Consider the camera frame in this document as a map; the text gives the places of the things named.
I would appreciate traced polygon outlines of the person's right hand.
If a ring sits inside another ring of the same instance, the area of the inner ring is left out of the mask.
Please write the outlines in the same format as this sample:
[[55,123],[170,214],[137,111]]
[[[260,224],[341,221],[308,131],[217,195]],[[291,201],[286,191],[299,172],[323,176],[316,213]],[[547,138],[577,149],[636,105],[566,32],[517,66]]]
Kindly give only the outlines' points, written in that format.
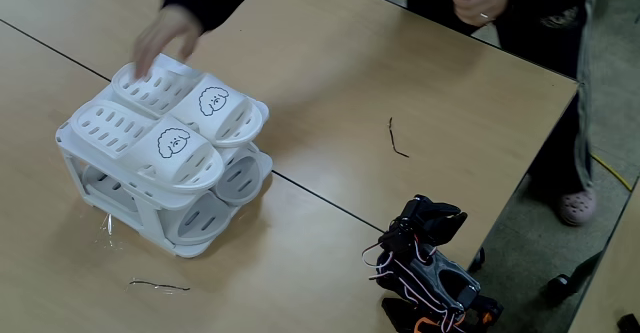
[[134,77],[140,79],[146,76],[155,58],[176,38],[183,39],[178,58],[185,62],[193,54],[202,33],[200,22],[187,9],[178,5],[162,8],[134,42]]

